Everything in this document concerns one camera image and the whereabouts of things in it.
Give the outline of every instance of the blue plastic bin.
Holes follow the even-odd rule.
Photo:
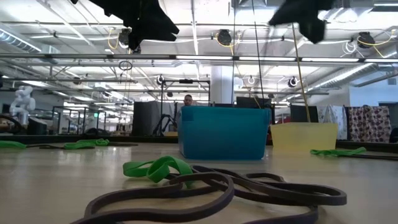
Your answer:
[[[187,159],[262,159],[270,118],[269,109],[184,106],[180,151]]]

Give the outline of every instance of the table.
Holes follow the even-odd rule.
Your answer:
[[[76,151],[0,149],[0,223],[70,223],[83,216],[90,200],[102,194],[153,186],[147,179],[123,176],[122,164],[171,155],[183,158],[177,144],[140,143],[137,147],[97,147]],[[319,224],[395,223],[398,203],[398,163],[370,159],[322,159],[309,154],[266,150],[261,161],[191,161],[240,173],[271,172],[286,181],[323,184],[348,194],[345,206],[320,207]],[[180,209],[203,205],[219,192],[192,198],[140,199],[110,205]],[[298,214],[305,207],[249,202],[235,197],[224,210],[192,223],[244,223]]]

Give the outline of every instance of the yellow plastic bin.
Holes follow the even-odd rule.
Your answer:
[[[333,123],[286,123],[271,126],[275,152],[335,149],[338,125]]]

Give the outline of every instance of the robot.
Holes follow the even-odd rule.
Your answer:
[[[29,112],[36,108],[35,99],[30,97],[32,91],[31,86],[20,86],[15,92],[16,98],[10,106],[10,115],[18,120],[21,125],[28,124]]]

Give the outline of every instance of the plastic bin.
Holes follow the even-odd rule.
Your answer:
[[[270,114],[269,109],[184,106],[180,151],[187,159],[262,159]]]
[[[299,152],[335,149],[338,125],[333,123],[286,123],[271,126],[274,152]]]

